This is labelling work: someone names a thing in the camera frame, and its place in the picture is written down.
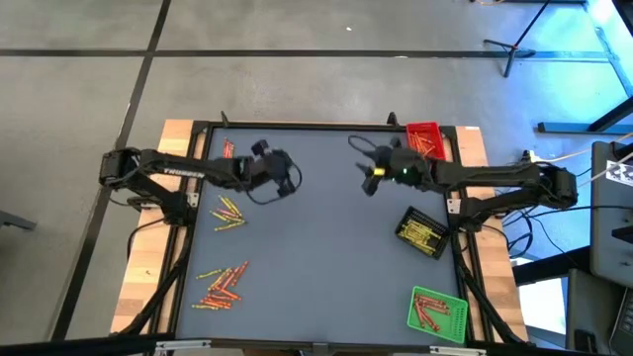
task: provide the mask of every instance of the gray table surface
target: gray table surface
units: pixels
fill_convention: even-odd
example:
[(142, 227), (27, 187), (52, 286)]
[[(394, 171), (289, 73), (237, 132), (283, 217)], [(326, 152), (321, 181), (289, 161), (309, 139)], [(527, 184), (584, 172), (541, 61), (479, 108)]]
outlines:
[[(299, 191), (268, 206), (243, 194), (205, 184), (199, 205), (177, 337), (394, 345), (455, 345), (407, 327), (413, 286), (457, 296), (450, 246), (439, 261), (395, 236), (408, 206), (446, 224), (441, 195), (386, 182), (374, 197), (361, 190), (366, 161), (347, 144), (361, 134), (387, 144), (393, 133), (216, 129), (210, 157), (222, 155), (227, 137), (235, 155), (265, 138), (290, 153), (304, 182)], [(270, 184), (253, 192), (276, 196)], [(215, 232), (209, 214), (234, 200), (248, 224)], [(217, 268), (249, 267), (232, 290), (241, 295), (229, 311), (192, 309), (211, 281), (195, 276)]]
[[(595, 142), (591, 150), (591, 176), (606, 169), (606, 161), (617, 162), (609, 143)], [(605, 176), (591, 183), (593, 206), (631, 206), (633, 187), (613, 182)], [(630, 211), (619, 209), (591, 210), (591, 273), (625, 287), (633, 287), (633, 244), (611, 236), (615, 228), (633, 223)]]

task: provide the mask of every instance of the red tray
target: red tray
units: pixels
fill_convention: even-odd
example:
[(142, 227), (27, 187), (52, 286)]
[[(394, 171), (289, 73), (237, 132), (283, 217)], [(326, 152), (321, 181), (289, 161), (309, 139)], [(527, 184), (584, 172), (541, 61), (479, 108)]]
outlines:
[(424, 156), (446, 159), (442, 134), (437, 123), (407, 124), (408, 147)]

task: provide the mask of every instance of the light stand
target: light stand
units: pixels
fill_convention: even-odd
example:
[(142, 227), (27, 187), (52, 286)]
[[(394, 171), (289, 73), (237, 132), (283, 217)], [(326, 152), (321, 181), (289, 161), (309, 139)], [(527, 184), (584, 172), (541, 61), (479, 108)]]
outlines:
[[(512, 64), (514, 63), (514, 58), (516, 57), (516, 53), (518, 52), (518, 46), (521, 44), (521, 41), (523, 41), (523, 39), (525, 38), (527, 33), (532, 28), (532, 25), (534, 25), (536, 20), (538, 20), (538, 18), (541, 16), (541, 14), (543, 14), (543, 11), (545, 11), (545, 8), (547, 7), (547, 5), (549, 5), (549, 3), (551, 1), (552, 0), (545, 1), (543, 6), (541, 7), (541, 9), (538, 11), (536, 16), (534, 17), (534, 19), (532, 19), (532, 22), (530, 22), (530, 24), (527, 26), (525, 31), (523, 31), (523, 34), (521, 34), (521, 37), (518, 38), (518, 41), (516, 42), (516, 44), (504, 44), (504, 43), (493, 41), (493, 40), (484, 40), (484, 44), (500, 45), (503, 49), (506, 49), (506, 48), (510, 49), (510, 52), (508, 53), (507, 65), (505, 66), (505, 72), (503, 73), (503, 77), (507, 78), (510, 75), (510, 70), (512, 69)], [(525, 56), (523, 56), (523, 58), (532, 56), (534, 54), (536, 54), (536, 50), (529, 49), (527, 51), (527, 54)]]

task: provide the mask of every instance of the white cable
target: white cable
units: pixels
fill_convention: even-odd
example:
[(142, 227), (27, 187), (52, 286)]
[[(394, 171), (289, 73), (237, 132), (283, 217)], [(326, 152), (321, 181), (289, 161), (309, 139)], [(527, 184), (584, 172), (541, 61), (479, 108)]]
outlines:
[(625, 162), (627, 159), (629, 159), (629, 158), (631, 158), (631, 157), (633, 157), (633, 152), (631, 152), (631, 153), (627, 154), (627, 155), (626, 155), (626, 157), (624, 157), (624, 158), (620, 159), (619, 161), (615, 162), (615, 164), (614, 164), (614, 165), (612, 165), (611, 167), (606, 168), (605, 170), (601, 171), (600, 173), (598, 173), (598, 174), (594, 175), (593, 177), (591, 177), (591, 179), (589, 179), (589, 180), (588, 180), (588, 181), (586, 181), (585, 183), (583, 183), (583, 184), (581, 184), (580, 186), (578, 186), (578, 188), (581, 188), (583, 185), (587, 185), (587, 184), (591, 183), (592, 181), (594, 181), (594, 180), (596, 180), (596, 179), (600, 178), (601, 176), (605, 175), (605, 174), (606, 174), (606, 172), (608, 172), (608, 171), (610, 171), (610, 170), (613, 170), (613, 168), (616, 168), (617, 166), (619, 166), (619, 165), (620, 165), (620, 163)]
[[(624, 136), (622, 136), (621, 138), (619, 138), (619, 139), (617, 139), (617, 140), (614, 140), (614, 141), (612, 141), (612, 142), (620, 142), (621, 140), (626, 139), (626, 138), (628, 138), (628, 137), (630, 137), (630, 136), (632, 136), (632, 135), (633, 135), (633, 133), (627, 133), (626, 135), (624, 135)], [(589, 152), (589, 151), (591, 151), (591, 148), (583, 149), (582, 151), (578, 151), (578, 152), (575, 152), (575, 153), (566, 154), (566, 155), (564, 155), (564, 156), (562, 156), (562, 157), (557, 157), (557, 158), (552, 158), (552, 159), (543, 159), (543, 158), (541, 158), (541, 157), (539, 157), (539, 156), (537, 156), (537, 155), (534, 155), (534, 156), (532, 157), (532, 159), (533, 159), (533, 160), (532, 160), (532, 162), (534, 162), (534, 161), (539, 161), (539, 162), (549, 162), (549, 163), (554, 163), (554, 162), (562, 161), (562, 160), (567, 159), (567, 158), (576, 157), (576, 156), (577, 156), (577, 155), (579, 155), (579, 154), (583, 154), (583, 153), (586, 153), (586, 152)]]

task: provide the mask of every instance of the black floor line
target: black floor line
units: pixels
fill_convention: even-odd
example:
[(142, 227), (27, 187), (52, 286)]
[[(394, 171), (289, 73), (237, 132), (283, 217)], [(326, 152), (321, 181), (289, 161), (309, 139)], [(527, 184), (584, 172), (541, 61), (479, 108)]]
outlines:
[[(160, 35), (162, 33), (170, 5), (171, 0), (163, 0), (160, 7), (154, 31), (152, 32), (149, 45), (147, 46), (147, 51), (144, 53), (144, 59), (138, 72), (135, 87), (132, 91), (128, 110), (115, 142), (115, 148), (123, 148), (128, 143), (128, 138), (130, 137), (130, 132), (132, 131), (132, 125), (136, 117), (136, 111), (138, 110), (138, 105), (140, 103), (140, 97), (142, 96), (142, 91), (147, 81), (147, 75), (149, 74), (149, 69), (151, 68), (151, 63), (153, 61), (153, 52), (158, 46), (158, 41), (160, 40)], [(79, 300), (79, 295), (81, 294), (83, 281), (88, 273), (90, 259), (92, 258), (92, 254), (97, 244), (97, 239), (99, 238), (101, 224), (103, 223), (103, 219), (106, 215), (106, 209), (109, 203), (108, 199), (110, 198), (111, 193), (110, 189), (100, 188), (97, 196), (95, 197), (86, 228), (81, 236), (81, 250), (79, 251), (72, 275), (64, 286), (65, 291), (60, 296), (63, 300), (56, 311), (57, 319), (54, 325), (52, 325), (52, 330), (50, 332), (51, 340), (63, 340), (66, 338), (68, 328), (72, 323), (72, 315), (74, 314), (77, 301)]]
[[(157, 57), (384, 57), (384, 58), (507, 58), (499, 50), (371, 50), (371, 49), (159, 49)], [(607, 62), (601, 51), (519, 51), (517, 59), (569, 59)]]
[(38, 48), (0, 48), (0, 56), (33, 57), (142, 57), (144, 49), (38, 49)]
[[(408, 58), (506, 58), (502, 50), (379, 50), (379, 49), (156, 49), (157, 37), (152, 36), (148, 49), (37, 49), (0, 48), (2, 56), (25, 57), (408, 57)], [(517, 59), (553, 59), (606, 62), (602, 51), (538, 51), (528, 55), (517, 53)]]

